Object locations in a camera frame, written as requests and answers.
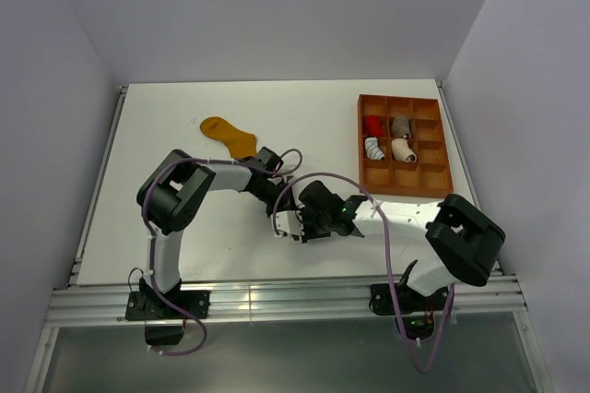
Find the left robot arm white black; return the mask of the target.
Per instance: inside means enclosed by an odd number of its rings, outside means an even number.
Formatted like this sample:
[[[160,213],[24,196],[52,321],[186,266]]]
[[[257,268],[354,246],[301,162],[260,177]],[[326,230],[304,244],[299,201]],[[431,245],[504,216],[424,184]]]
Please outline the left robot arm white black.
[[[283,159],[262,148],[237,160],[201,160],[181,149],[172,150],[138,190],[136,202],[148,230],[147,269],[139,282],[138,304],[158,318],[169,318],[181,308],[179,271],[183,231],[194,220],[207,194],[231,190],[248,193],[265,204],[271,216],[294,210],[287,186],[290,171],[282,172]]]

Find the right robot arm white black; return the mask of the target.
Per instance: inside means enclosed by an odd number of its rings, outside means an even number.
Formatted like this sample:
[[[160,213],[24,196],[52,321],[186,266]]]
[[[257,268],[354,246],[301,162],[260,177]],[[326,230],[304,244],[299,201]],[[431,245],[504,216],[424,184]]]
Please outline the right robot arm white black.
[[[502,228],[457,194],[418,204],[366,195],[343,199],[314,181],[301,191],[300,202],[304,240],[335,233],[428,244],[429,255],[412,259],[395,285],[398,302],[411,310],[420,309],[434,293],[457,282],[485,286],[506,239]]]

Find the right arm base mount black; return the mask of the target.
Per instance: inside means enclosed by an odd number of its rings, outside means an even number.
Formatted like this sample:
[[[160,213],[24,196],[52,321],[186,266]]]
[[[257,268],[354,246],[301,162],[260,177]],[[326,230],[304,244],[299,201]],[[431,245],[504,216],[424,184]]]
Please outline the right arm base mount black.
[[[387,283],[370,286],[370,311],[377,316],[394,316],[395,309]],[[449,296],[447,288],[441,288],[433,295],[424,297],[403,286],[396,285],[397,301],[403,316],[403,323],[409,339],[429,339],[435,331],[434,314],[441,312]]]

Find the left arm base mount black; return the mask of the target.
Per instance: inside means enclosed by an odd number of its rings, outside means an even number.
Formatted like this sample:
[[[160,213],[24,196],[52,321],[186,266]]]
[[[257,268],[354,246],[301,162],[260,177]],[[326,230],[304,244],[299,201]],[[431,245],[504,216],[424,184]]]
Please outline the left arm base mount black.
[[[171,298],[173,304],[197,319],[207,318],[209,301],[210,291],[204,290],[180,290]],[[124,319],[145,323],[144,337],[147,345],[170,348],[181,342],[188,317],[162,302],[147,286],[129,294]]]

